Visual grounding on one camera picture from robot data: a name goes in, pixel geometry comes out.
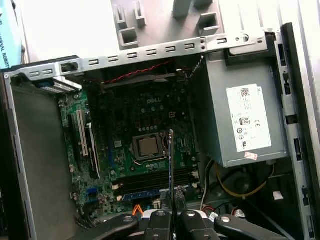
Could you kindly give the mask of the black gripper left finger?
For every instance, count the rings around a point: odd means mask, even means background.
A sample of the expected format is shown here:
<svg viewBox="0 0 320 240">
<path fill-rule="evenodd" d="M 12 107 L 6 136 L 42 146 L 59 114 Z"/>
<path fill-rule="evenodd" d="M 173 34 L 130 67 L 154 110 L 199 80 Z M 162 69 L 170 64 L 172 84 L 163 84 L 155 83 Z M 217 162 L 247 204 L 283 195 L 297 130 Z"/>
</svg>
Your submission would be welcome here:
<svg viewBox="0 0 320 240">
<path fill-rule="evenodd" d="M 81 230 L 73 240 L 171 240 L 173 217 L 165 210 L 147 210 L 141 219 L 128 213 L 90 229 Z"/>
</svg>

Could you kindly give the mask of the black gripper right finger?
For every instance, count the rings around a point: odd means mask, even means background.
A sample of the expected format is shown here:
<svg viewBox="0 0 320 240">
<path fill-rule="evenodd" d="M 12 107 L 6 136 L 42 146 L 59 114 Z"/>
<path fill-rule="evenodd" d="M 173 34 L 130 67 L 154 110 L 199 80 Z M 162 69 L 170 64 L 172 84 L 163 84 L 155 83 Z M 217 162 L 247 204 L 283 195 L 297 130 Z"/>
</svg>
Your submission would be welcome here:
<svg viewBox="0 0 320 240">
<path fill-rule="evenodd" d="M 280 235 L 230 214 L 214 221 L 199 210 L 185 210 L 178 217 L 178 240 L 287 240 Z"/>
</svg>

